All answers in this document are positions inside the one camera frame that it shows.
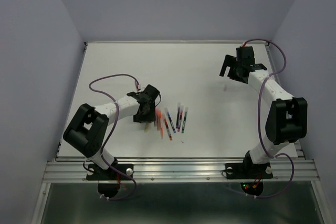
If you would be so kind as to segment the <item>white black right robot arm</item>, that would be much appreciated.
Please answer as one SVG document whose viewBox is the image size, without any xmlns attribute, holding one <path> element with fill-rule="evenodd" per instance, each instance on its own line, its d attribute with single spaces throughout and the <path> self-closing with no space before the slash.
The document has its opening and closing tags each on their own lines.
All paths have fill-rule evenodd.
<svg viewBox="0 0 336 224">
<path fill-rule="evenodd" d="M 265 134 L 259 133 L 259 143 L 246 153 L 242 163 L 235 163 L 229 169 L 230 175 L 241 173 L 253 177 L 264 172 L 284 147 L 306 136 L 308 103 L 273 80 L 273 73 L 255 62 L 251 46 L 236 48 L 235 56 L 226 55 L 219 75 L 248 84 L 258 92 L 258 103 L 265 101 L 269 106 Z"/>
</svg>

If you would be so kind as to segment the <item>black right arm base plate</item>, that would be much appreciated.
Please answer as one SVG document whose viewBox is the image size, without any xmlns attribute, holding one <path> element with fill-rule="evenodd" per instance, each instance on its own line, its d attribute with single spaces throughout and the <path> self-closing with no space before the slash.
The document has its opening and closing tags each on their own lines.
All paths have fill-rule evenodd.
<svg viewBox="0 0 336 224">
<path fill-rule="evenodd" d="M 252 196 L 261 196 L 264 190 L 263 179 L 272 179 L 270 163 L 252 164 L 250 167 L 241 163 L 229 163 L 224 165 L 221 174 L 227 179 L 241 180 L 240 186 L 244 193 Z"/>
</svg>

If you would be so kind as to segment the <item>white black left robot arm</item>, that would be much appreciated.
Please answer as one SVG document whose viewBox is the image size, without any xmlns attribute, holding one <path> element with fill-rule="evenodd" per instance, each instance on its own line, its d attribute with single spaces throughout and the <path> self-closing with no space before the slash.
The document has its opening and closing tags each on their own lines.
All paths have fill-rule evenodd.
<svg viewBox="0 0 336 224">
<path fill-rule="evenodd" d="M 107 92 L 93 87 L 98 81 L 115 77 L 133 79 L 136 90 L 116 100 Z M 88 172 L 99 171 L 106 179 L 113 178 L 116 174 L 130 177 L 117 169 L 117 159 L 105 149 L 105 146 L 119 120 L 132 118 L 134 123 L 154 122 L 156 119 L 155 102 L 161 97 L 160 91 L 150 84 L 141 89 L 138 79 L 127 73 L 100 77 L 91 81 L 88 87 L 92 92 L 105 95 L 111 102 L 96 106 L 82 104 L 65 129 L 63 140 L 97 165 L 97 169 L 85 168 Z"/>
</svg>

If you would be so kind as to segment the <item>yellow marker pen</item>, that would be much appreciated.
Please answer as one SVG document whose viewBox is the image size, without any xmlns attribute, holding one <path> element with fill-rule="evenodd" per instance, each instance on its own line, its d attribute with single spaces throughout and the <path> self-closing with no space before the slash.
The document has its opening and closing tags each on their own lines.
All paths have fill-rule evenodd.
<svg viewBox="0 0 336 224">
<path fill-rule="evenodd" d="M 149 130 L 149 127 L 150 127 L 150 123 L 146 123 L 145 124 L 145 128 L 144 128 L 144 131 L 147 132 Z"/>
</svg>

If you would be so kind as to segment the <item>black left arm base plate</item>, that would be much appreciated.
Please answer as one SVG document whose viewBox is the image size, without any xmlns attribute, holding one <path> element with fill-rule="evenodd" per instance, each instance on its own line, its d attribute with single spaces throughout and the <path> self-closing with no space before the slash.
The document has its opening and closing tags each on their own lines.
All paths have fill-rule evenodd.
<svg viewBox="0 0 336 224">
<path fill-rule="evenodd" d="M 124 200 L 130 197 L 136 189 L 135 185 L 133 189 L 128 192 L 127 189 L 122 188 L 121 184 L 122 182 L 132 181 L 131 178 L 133 178 L 134 171 L 133 164 L 112 164 L 118 172 L 111 168 L 104 170 L 94 163 L 86 165 L 85 162 L 83 162 L 82 166 L 87 172 L 86 180 L 98 183 L 97 192 L 102 199 L 107 201 Z"/>
</svg>

